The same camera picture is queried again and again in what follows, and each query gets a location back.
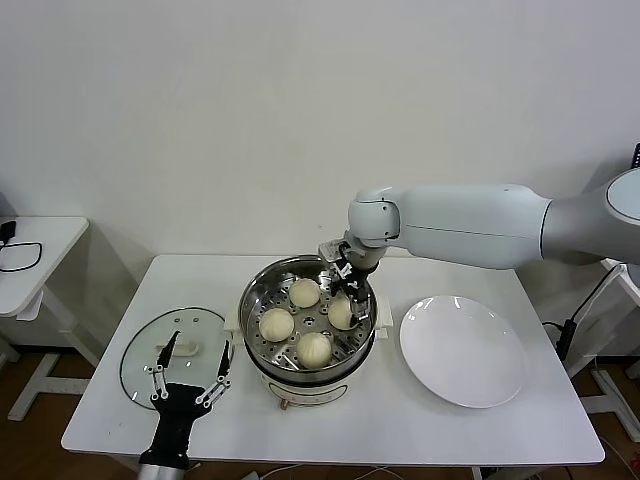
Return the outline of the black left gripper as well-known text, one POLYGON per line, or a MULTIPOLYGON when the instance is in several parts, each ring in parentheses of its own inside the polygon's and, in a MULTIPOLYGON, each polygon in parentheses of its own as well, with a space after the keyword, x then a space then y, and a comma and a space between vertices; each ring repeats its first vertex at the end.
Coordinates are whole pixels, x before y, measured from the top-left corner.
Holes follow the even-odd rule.
POLYGON ((180 331, 176 330, 164 345, 156 363, 145 368, 151 377, 152 404, 159 414, 158 424, 150 447, 142 453, 143 460, 188 460, 188 447, 194 422, 210 412, 230 388, 228 379, 233 359, 233 346, 225 341, 216 380, 206 389, 178 383, 166 384, 168 369, 180 331))

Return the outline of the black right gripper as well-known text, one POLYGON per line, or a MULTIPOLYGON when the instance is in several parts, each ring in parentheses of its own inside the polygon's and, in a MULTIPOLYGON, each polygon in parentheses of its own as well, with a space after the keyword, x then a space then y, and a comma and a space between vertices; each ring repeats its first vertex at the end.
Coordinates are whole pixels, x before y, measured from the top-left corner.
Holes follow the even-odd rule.
POLYGON ((366 283, 372 269, 358 269, 351 264, 340 267, 334 264, 328 273, 330 278, 329 291, 331 295, 343 293, 351 299, 351 321, 350 327, 355 327, 369 315, 369 294, 366 283))

